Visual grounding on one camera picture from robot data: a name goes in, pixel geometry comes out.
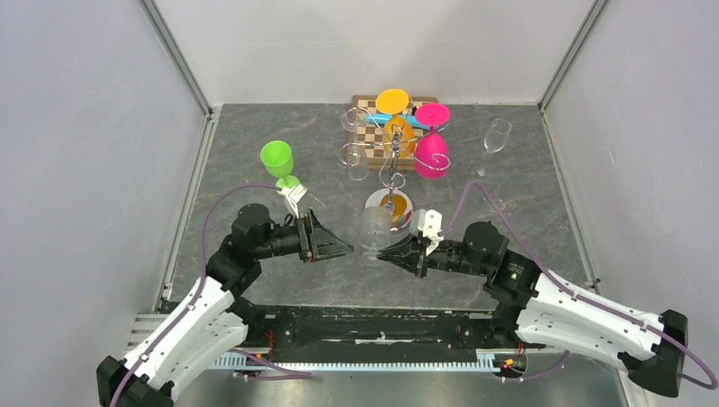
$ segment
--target purple cable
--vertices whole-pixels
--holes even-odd
[[[601,310],[608,312],[614,316],[618,316],[625,321],[632,322],[634,325],[644,326],[644,321],[640,320],[639,318],[635,318],[631,315],[624,314],[623,312],[621,312],[617,309],[613,309],[607,305],[604,305],[602,303],[594,301],[591,298],[584,297],[581,294],[578,294],[575,296],[575,293],[571,289],[569,289],[564,284],[562,284],[559,280],[557,280],[557,278],[554,275],[552,275],[552,273],[549,272],[549,269],[547,269],[547,267],[544,265],[544,263],[542,263],[542,261],[539,260],[539,257],[529,248],[529,246],[524,242],[524,240],[522,240],[521,237],[519,237],[519,233],[517,232],[515,227],[513,227],[513,225],[510,223],[510,220],[507,219],[507,215],[504,214],[502,209],[497,204],[497,201],[494,200],[494,197],[492,196],[491,193],[489,193],[489,190],[487,189],[487,187],[485,187],[484,184],[482,184],[479,181],[470,181],[467,183],[465,190],[462,192],[462,197],[460,198],[460,202],[457,205],[457,209],[454,211],[454,215],[452,216],[452,219],[449,220],[449,223],[447,224],[447,228],[445,230],[442,230],[440,233],[438,233],[439,236],[444,236],[452,228],[452,226],[454,226],[454,223],[457,221],[457,217],[460,214],[460,210],[462,209],[462,207],[465,204],[465,199],[467,198],[467,193],[469,192],[470,187],[472,187],[472,186],[476,186],[482,191],[484,196],[487,197],[487,201],[489,201],[489,203],[492,204],[492,206],[494,207],[494,210],[496,210],[499,217],[502,218],[502,221],[507,226],[507,229],[510,230],[512,237],[517,241],[517,243],[519,243],[521,248],[524,249],[524,251],[530,257],[530,259],[532,259],[532,261],[537,265],[537,267],[539,267],[539,269],[542,271],[542,273],[545,276],[547,276],[547,278],[549,278],[549,280],[552,281],[554,283],[554,285],[557,286],[563,293],[567,293],[570,296],[572,296],[573,298],[583,301],[586,304],[592,305],[594,308],[601,309]],[[668,334],[664,333],[663,331],[660,331],[659,329],[657,329],[651,325],[647,325],[646,329],[649,332],[652,332],[655,335],[658,335],[662,339],[666,340],[667,342],[671,343],[672,345],[677,347],[679,350],[681,350],[684,354],[686,354],[709,377],[710,383],[702,382],[702,381],[700,381],[694,377],[691,377],[689,375],[686,375],[684,373],[682,373],[681,378],[686,379],[698,386],[701,386],[701,387],[709,389],[709,390],[716,390],[716,388],[719,387],[719,382],[717,381],[714,372],[711,371],[710,367],[694,352],[689,350],[686,346],[682,345],[678,340],[674,339],[673,337],[670,337]],[[544,376],[543,373],[539,373],[535,376],[539,376],[539,375]]]
[[[232,352],[234,354],[241,354],[247,358],[250,358],[251,360],[254,360],[255,362],[261,364],[262,366],[269,367],[270,369],[273,369],[275,371],[281,371],[282,373],[286,373],[285,376],[257,376],[257,377],[251,377],[248,376],[249,381],[254,382],[270,382],[273,380],[289,380],[289,379],[306,379],[307,377],[312,376],[312,373],[308,371],[291,371],[289,369],[285,369],[284,367],[280,367],[278,365],[273,365],[267,360],[262,360],[258,357],[256,357],[253,354],[250,354],[249,352],[245,352],[241,349],[230,349],[228,352]]]
[[[182,321],[182,318],[184,318],[185,315],[187,315],[187,313],[189,312],[189,308],[188,308],[188,307],[190,307],[190,306],[192,306],[192,305],[195,305],[195,303],[196,303],[196,302],[200,299],[200,297],[202,296],[202,292],[203,292],[203,290],[204,290],[204,285],[205,285],[205,282],[207,281],[207,250],[205,249],[205,246],[204,246],[204,240],[205,240],[205,234],[206,234],[206,232],[207,232],[207,225],[208,225],[208,223],[209,223],[209,217],[212,215],[212,212],[215,210],[215,208],[217,208],[217,205],[218,205],[220,202],[222,202],[223,199],[227,198],[229,195],[231,195],[232,193],[234,193],[234,192],[236,192],[236,191],[239,191],[239,190],[244,189],[244,188],[249,188],[249,187],[259,187],[259,188],[274,189],[274,190],[276,190],[276,191],[279,191],[279,190],[280,190],[280,188],[275,187],[274,185],[270,185],[270,184],[258,184],[258,183],[243,184],[243,185],[241,185],[240,187],[232,188],[230,191],[227,191],[227,192],[223,193],[219,198],[217,198],[217,200],[215,200],[215,202],[212,204],[212,206],[209,207],[209,210],[208,210],[207,214],[206,214],[205,217],[204,217],[204,222],[203,222],[203,226],[202,226],[202,236],[201,236],[201,240],[202,240],[202,246],[201,246],[201,253],[202,253],[202,256],[201,256],[201,261],[202,261],[202,263],[201,263],[201,264],[202,264],[202,274],[200,274],[200,283],[199,283],[199,286],[198,286],[198,291],[195,293],[194,296],[192,296],[192,299],[190,299],[190,302],[187,303],[187,306],[180,312],[180,314],[177,316],[177,318],[175,318],[175,319],[155,338],[155,340],[152,341],[152,343],[149,344],[148,348],[145,350],[145,355],[146,355],[146,356],[149,356],[149,355],[155,350],[155,348],[157,348],[157,346],[159,345],[159,343],[170,333],[170,331],[172,331],[172,329],[173,329],[175,326],[177,326],[177,324],[179,324],[180,321]],[[120,400],[120,395],[122,394],[122,391],[125,389],[125,386],[126,386],[127,383],[130,381],[130,378],[132,377],[132,375],[135,374],[135,372],[137,371],[137,369],[140,368],[140,365],[141,365],[142,363],[143,363],[143,362],[142,362],[142,359],[138,359],[137,362],[135,362],[135,364],[132,366],[132,368],[130,368],[130,370],[128,370],[127,373],[122,377],[122,380],[120,381],[120,384],[119,384],[118,387],[114,390],[113,397],[112,397],[112,399],[110,400],[110,406],[109,406],[109,407],[117,407],[117,403],[118,403],[118,401]]]

